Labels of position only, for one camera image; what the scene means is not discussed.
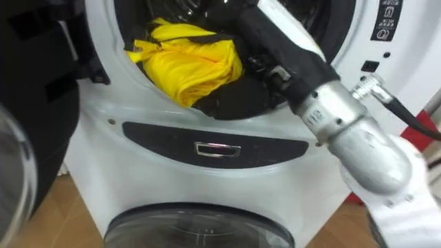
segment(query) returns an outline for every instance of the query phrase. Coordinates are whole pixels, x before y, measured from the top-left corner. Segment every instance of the silver handle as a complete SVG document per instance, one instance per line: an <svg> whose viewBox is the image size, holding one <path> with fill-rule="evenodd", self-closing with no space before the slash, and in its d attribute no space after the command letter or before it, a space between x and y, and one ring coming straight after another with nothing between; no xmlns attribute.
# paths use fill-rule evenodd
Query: silver handle
<svg viewBox="0 0 441 248"><path fill-rule="evenodd" d="M234 151L234 154L232 155L226 155L226 154L213 154L208 152L201 152L199 149L200 147L210 147L210 148L219 148L219 149L231 149ZM224 144L215 144L215 143L202 143L202 142L195 142L194 148L196 150L196 153L201 156L207 156L210 158L236 158L240 154L240 146L235 145L224 145Z"/></svg>

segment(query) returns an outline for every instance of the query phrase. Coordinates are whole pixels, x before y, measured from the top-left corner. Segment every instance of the black cable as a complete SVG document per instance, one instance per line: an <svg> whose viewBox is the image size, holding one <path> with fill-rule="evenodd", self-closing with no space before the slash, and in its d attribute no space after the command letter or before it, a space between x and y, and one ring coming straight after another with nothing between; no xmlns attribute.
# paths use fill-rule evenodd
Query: black cable
<svg viewBox="0 0 441 248"><path fill-rule="evenodd" d="M434 168L436 168L437 166L440 166L440 165L441 165L441 158L439 158L439 159L429 163L427 165L427 167L429 168L429 170L431 170L431 169L434 169Z"/></svg>
<svg viewBox="0 0 441 248"><path fill-rule="evenodd" d="M428 136L429 138L441 141L441 133L435 130L430 130L421 124L418 119L410 113L410 111L397 98L393 98L390 103L383 104L390 112L395 114L401 121L404 121L409 127Z"/></svg>

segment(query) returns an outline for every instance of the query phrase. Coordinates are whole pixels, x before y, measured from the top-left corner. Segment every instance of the washing machine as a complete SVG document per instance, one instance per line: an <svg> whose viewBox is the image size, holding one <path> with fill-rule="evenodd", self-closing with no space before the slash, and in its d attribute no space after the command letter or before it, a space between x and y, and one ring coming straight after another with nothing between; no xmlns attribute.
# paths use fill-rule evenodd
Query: washing machine
<svg viewBox="0 0 441 248"><path fill-rule="evenodd" d="M349 193L338 159L286 103L220 121L171 101L124 50L149 2L0 3L1 152L12 161L0 166L1 237L64 161L106 247L305 247ZM413 113L440 89L441 1L314 3L309 31L348 89L376 72ZM405 128L363 103L386 131Z"/></svg>

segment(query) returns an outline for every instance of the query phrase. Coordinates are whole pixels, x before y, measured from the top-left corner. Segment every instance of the floor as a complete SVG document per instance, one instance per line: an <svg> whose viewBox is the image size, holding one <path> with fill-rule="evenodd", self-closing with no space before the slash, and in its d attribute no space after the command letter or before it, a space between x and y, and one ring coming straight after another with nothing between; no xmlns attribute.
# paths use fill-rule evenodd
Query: floor
<svg viewBox="0 0 441 248"><path fill-rule="evenodd" d="M364 207L342 205L308 248L373 248ZM10 248L103 248L69 176L58 177L35 216Z"/></svg>

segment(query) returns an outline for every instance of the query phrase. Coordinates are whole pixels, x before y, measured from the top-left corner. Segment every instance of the yellow cloth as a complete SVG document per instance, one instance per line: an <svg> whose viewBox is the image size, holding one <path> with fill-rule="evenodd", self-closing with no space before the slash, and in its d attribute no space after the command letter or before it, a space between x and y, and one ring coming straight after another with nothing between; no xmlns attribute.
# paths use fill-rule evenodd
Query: yellow cloth
<svg viewBox="0 0 441 248"><path fill-rule="evenodd" d="M190 24L171 24L163 19L151 33L160 42L135 40L135 52L127 52L143 67L153 83L183 107L191 107L218 87L237 80L243 71L232 40L210 44L193 43L187 38L213 35Z"/></svg>

